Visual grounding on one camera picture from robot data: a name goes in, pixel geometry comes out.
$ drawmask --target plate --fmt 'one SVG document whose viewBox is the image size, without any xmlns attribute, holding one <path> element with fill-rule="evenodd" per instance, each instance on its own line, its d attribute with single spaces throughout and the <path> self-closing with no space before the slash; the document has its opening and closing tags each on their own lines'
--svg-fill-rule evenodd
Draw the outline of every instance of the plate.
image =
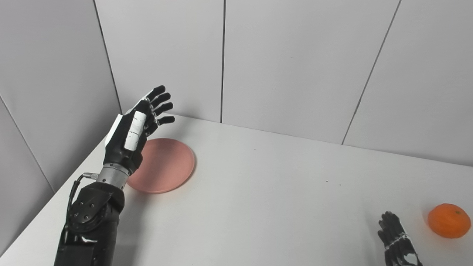
<svg viewBox="0 0 473 266">
<path fill-rule="evenodd" d="M 176 189 L 191 176 L 195 157 L 184 143 L 168 138 L 146 141 L 143 162 L 127 181 L 145 193 L 164 193 Z"/>
</svg>

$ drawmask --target robotic arm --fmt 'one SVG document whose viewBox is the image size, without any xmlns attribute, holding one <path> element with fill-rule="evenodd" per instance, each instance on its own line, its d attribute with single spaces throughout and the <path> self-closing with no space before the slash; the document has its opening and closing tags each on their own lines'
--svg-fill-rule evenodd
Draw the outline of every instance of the robotic arm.
<svg viewBox="0 0 473 266">
<path fill-rule="evenodd" d="M 105 139 L 104 166 L 100 174 L 84 173 L 72 186 L 54 266 L 110 266 L 115 249 L 119 215 L 124 208 L 123 187 L 143 160 L 146 139 L 173 116 L 157 116 L 173 108 L 166 88 L 159 86 L 124 115 L 118 115 Z M 82 188 L 72 200 L 82 178 L 96 182 Z"/>
</svg>

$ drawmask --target white table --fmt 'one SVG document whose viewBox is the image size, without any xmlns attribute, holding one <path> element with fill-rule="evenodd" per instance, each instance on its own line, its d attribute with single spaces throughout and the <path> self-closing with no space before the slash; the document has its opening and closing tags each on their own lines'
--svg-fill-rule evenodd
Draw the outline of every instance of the white table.
<svg viewBox="0 0 473 266">
<path fill-rule="evenodd" d="M 401 217 L 425 265 L 473 261 L 473 232 L 443 239 L 425 223 L 444 202 L 473 215 L 471 167 L 180 116 L 158 137 L 188 144 L 195 172 L 165 194 L 125 188 L 114 266 L 382 266 L 385 211 Z M 1 266 L 53 265 L 72 182 L 103 157 L 100 143 Z"/>
</svg>

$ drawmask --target panel seam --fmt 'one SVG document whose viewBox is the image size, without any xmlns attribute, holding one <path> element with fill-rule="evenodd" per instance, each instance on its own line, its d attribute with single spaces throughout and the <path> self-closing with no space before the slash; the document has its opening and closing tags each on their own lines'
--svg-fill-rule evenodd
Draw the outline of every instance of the panel seam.
<svg viewBox="0 0 473 266">
<path fill-rule="evenodd" d="M 102 30 L 102 24 L 100 23 L 100 17 L 98 16 L 97 4 L 96 4 L 95 0 L 92 0 L 92 1 L 94 3 L 95 15 L 97 16 L 98 27 L 100 28 L 100 35 L 102 36 L 102 42 L 104 43 L 104 48 L 105 48 L 105 54 L 107 56 L 108 67 L 110 68 L 110 74 L 112 75 L 112 82 L 114 84 L 115 95 L 116 95 L 117 101 L 118 101 L 118 108 L 120 109 L 120 114 L 123 115 L 122 104 L 120 103 L 120 98 L 118 97 L 118 91 L 117 91 L 117 86 L 116 86 L 116 83 L 115 83 L 115 77 L 114 77 L 114 73 L 112 71 L 112 64 L 110 63 L 110 57 L 108 56 L 107 45 L 105 44 L 105 37 L 104 37 L 104 32 Z"/>
<path fill-rule="evenodd" d="M 225 67 L 225 20 L 227 16 L 227 0 L 223 0 L 223 31 L 222 31 L 222 84 L 220 91 L 220 124 L 223 121 L 223 73 Z"/>
<path fill-rule="evenodd" d="M 48 178 L 46 177 L 46 175 L 44 174 L 44 171 L 43 169 L 41 168 L 41 165 L 39 165 L 39 162 L 38 160 L 36 159 L 35 157 L 35 154 L 33 153 L 33 151 L 31 150 L 28 142 L 26 141 L 25 139 L 25 136 L 23 135 L 23 133 L 21 132 L 20 128 L 18 127 L 18 124 L 17 122 L 15 121 L 15 119 L 13 118 L 13 115 L 11 114 L 10 112 L 10 109 L 8 108 L 7 104 L 5 103 L 5 101 L 3 100 L 2 96 L 0 95 L 0 101 L 3 103 L 3 105 L 5 106 L 5 109 L 7 110 L 7 113 L 8 115 L 10 116 L 11 120 L 13 121 L 13 124 L 15 125 L 15 127 L 17 128 L 17 131 L 18 133 L 20 134 L 21 138 L 23 139 L 23 141 L 25 142 L 26 146 L 28 147 L 28 150 L 29 152 L 31 153 L 31 156 L 33 157 L 33 159 L 35 160 L 35 163 L 36 165 L 38 166 L 39 170 L 41 171 L 41 174 L 43 175 L 44 179 L 46 180 L 46 182 L 48 183 L 49 187 L 51 188 L 51 190 L 53 191 L 53 194 L 56 193 L 56 191 L 54 190 L 54 188 L 52 187 L 51 183 L 49 182 Z"/>
<path fill-rule="evenodd" d="M 363 87 L 363 90 L 361 92 L 361 95 L 359 97 L 359 100 L 358 100 L 358 103 L 355 107 L 355 111 L 353 112 L 353 115 L 351 116 L 351 120 L 350 120 L 350 123 L 348 124 L 348 128 L 347 128 L 347 131 L 345 132 L 345 136 L 343 137 L 343 140 L 342 140 L 342 145 L 345 144 L 345 139 L 347 138 L 347 135 L 348 135 L 348 131 L 350 130 L 350 127 L 351 127 L 351 123 L 353 123 L 353 119 L 355 118 L 355 115 L 358 111 L 358 108 L 359 108 L 359 105 L 361 104 L 361 99 L 363 98 L 363 95 L 365 94 L 365 90 L 366 90 L 366 87 L 368 86 L 368 83 L 369 83 L 369 79 L 371 78 L 371 75 L 373 74 L 373 70 L 375 69 L 375 66 L 376 66 L 376 63 L 378 61 L 378 58 L 379 58 L 379 55 L 381 54 L 381 50 L 383 49 L 383 46 L 385 44 L 385 41 L 386 41 L 386 38 L 389 34 L 389 30 L 391 29 L 391 26 L 393 25 L 393 22 L 394 22 L 394 18 L 396 17 L 396 14 L 397 14 L 397 11 L 399 9 L 399 6 L 401 5 L 401 1 L 402 0 L 399 0 L 399 2 L 397 3 L 397 7 L 396 7 L 396 10 L 394 11 L 394 15 L 393 15 L 393 18 L 391 19 L 391 22 L 389 23 L 389 27 L 387 28 L 387 31 L 386 31 L 386 34 L 384 36 L 384 39 L 383 39 L 383 42 L 381 43 L 381 46 L 378 50 L 378 54 L 376 55 L 376 58 L 375 58 L 375 61 L 373 63 L 373 66 L 371 67 L 371 71 L 369 72 L 369 75 L 368 75 L 368 79 L 366 80 L 366 83 L 365 83 L 365 86 Z"/>
</svg>

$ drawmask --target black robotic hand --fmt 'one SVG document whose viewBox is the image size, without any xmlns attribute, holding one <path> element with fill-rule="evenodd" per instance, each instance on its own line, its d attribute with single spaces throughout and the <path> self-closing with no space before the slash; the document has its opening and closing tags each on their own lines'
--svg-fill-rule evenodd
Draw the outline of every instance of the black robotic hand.
<svg viewBox="0 0 473 266">
<path fill-rule="evenodd" d="M 422 266 L 414 250 L 411 238 L 404 231 L 399 217 L 392 212 L 386 212 L 379 221 L 381 230 L 379 238 L 385 246 L 385 260 L 387 266 Z"/>
<path fill-rule="evenodd" d="M 128 175 L 140 167 L 146 138 L 158 126 L 175 120 L 173 116 L 157 119 L 158 115 L 173 108 L 173 103 L 164 103 L 171 98 L 165 91 L 164 86 L 154 88 L 125 115 L 117 116 L 105 139 L 104 165 L 119 164 L 128 170 Z"/>
<path fill-rule="evenodd" d="M 122 191 L 128 176 L 140 167 L 146 138 L 158 126 L 174 122 L 173 116 L 156 117 L 173 108 L 159 86 L 135 107 L 118 115 L 105 139 L 104 166 L 99 174 L 84 173 L 73 184 L 54 266 L 110 266 L 119 215 L 125 205 Z M 96 182 L 83 187 L 73 203 L 83 177 Z"/>
</svg>

